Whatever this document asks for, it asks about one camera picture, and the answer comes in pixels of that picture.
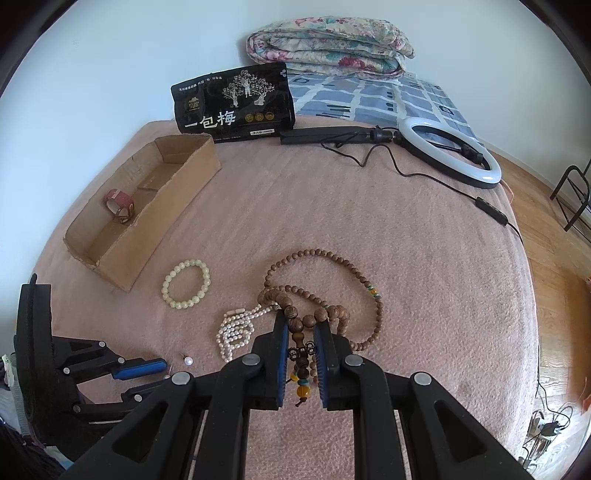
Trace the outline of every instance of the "amber bead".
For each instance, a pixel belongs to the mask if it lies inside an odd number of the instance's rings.
[[[295,394],[300,398],[310,398],[310,387],[308,385],[300,385],[297,387]]]

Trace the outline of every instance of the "white wall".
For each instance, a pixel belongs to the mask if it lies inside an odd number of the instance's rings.
[[[141,125],[173,117],[170,86],[246,62],[245,37],[282,18],[385,18],[487,142],[556,182],[591,155],[591,87],[518,0],[79,0],[0,98],[0,352],[20,285],[85,185]],[[18,211],[8,208],[18,196]]]

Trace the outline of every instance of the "metal screw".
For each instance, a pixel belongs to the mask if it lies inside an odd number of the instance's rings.
[[[256,353],[247,353],[242,357],[242,363],[245,365],[258,365],[261,361],[261,357]]]
[[[431,385],[431,375],[426,374],[425,372],[419,372],[414,376],[415,383],[419,385]]]
[[[347,355],[345,357],[345,363],[350,367],[360,367],[363,365],[363,357],[359,355]]]
[[[188,372],[176,372],[171,380],[175,385],[186,385],[191,380],[191,374]]]

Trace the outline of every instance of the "black cable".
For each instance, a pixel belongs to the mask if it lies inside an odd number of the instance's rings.
[[[396,130],[394,127],[386,127],[384,129],[392,129],[392,130]],[[389,146],[387,146],[386,144],[383,143],[379,143],[374,145],[373,147],[371,147],[369,149],[369,151],[367,152],[366,156],[364,157],[363,161],[360,162],[356,157],[354,157],[353,155],[349,155],[346,153],[342,153],[340,151],[338,151],[335,148],[330,148],[327,147],[324,142],[325,141],[330,141],[331,138],[325,138],[323,139],[323,141],[320,143],[320,146],[322,148],[325,148],[326,150],[330,150],[331,152],[336,153],[337,155],[340,155],[341,157],[345,157],[345,158],[350,158],[351,160],[353,160],[357,165],[359,165],[361,168],[364,168],[367,165],[367,162],[369,160],[369,156],[372,154],[372,152],[378,148],[378,147],[384,147],[386,150],[388,150],[388,153],[390,154],[390,158],[392,159],[392,163],[394,164],[394,168],[396,169],[396,171],[398,172],[398,174],[402,175],[405,178],[410,178],[410,177],[425,177],[426,179],[430,179],[433,181],[436,181],[439,185],[443,185],[445,188],[448,188],[450,190],[452,190],[453,192],[456,192],[459,195],[462,195],[474,202],[476,202],[476,198],[473,197],[472,195],[469,195],[466,192],[463,192],[461,190],[458,190],[457,188],[452,187],[451,185],[445,183],[442,180],[439,180],[438,178],[435,178],[431,175],[428,175],[426,173],[419,173],[419,172],[415,172],[415,173],[404,173],[400,170],[400,168],[398,168],[398,164],[396,163],[396,158],[394,158],[394,154],[392,153],[392,149],[390,149]],[[521,237],[521,234],[519,233],[519,230],[517,229],[517,227],[515,227],[515,225],[513,225],[511,222],[508,222],[507,225],[509,225],[514,231],[515,233],[517,233],[517,236],[519,237],[519,240],[521,241],[521,244],[523,245],[523,238]]]

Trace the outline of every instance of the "led ring light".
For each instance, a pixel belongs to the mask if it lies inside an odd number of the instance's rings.
[[[410,153],[450,177],[481,189],[494,188],[501,181],[501,167],[489,151],[474,138],[468,137],[455,128],[427,118],[409,117],[400,123],[399,130],[406,140],[404,146]],[[470,165],[456,157],[452,157],[420,137],[417,131],[436,134],[460,146],[468,145],[472,147],[482,154],[484,168]]]

